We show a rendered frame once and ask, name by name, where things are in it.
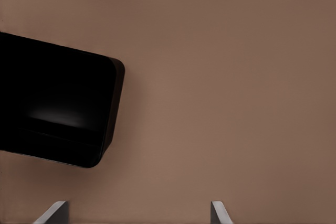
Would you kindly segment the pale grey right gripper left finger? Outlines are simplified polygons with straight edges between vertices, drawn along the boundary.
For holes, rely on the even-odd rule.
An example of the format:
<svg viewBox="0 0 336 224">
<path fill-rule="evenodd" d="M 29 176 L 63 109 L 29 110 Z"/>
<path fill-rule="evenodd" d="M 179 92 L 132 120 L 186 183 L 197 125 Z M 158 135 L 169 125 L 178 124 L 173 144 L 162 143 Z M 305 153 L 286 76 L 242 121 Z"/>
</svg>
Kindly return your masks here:
<svg viewBox="0 0 336 224">
<path fill-rule="evenodd" d="M 69 224 L 68 201 L 55 202 L 33 224 Z"/>
</svg>

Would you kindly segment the black rectangular tray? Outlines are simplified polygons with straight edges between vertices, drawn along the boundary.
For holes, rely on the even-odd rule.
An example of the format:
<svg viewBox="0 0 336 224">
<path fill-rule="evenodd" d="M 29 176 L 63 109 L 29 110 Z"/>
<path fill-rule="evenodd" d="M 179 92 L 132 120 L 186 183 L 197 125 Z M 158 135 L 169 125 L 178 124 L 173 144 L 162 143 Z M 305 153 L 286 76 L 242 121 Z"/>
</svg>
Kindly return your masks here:
<svg viewBox="0 0 336 224">
<path fill-rule="evenodd" d="M 0 150 L 96 166 L 124 75 L 118 59 L 0 32 Z"/>
</svg>

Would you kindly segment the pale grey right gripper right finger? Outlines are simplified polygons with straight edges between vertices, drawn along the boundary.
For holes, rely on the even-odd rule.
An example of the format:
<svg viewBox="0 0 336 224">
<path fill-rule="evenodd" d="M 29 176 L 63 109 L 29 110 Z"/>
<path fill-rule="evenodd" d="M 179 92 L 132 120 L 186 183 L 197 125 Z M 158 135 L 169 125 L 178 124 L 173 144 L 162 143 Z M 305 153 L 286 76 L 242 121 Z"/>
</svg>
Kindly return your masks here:
<svg viewBox="0 0 336 224">
<path fill-rule="evenodd" d="M 222 201 L 211 201 L 211 224 L 233 224 Z"/>
</svg>

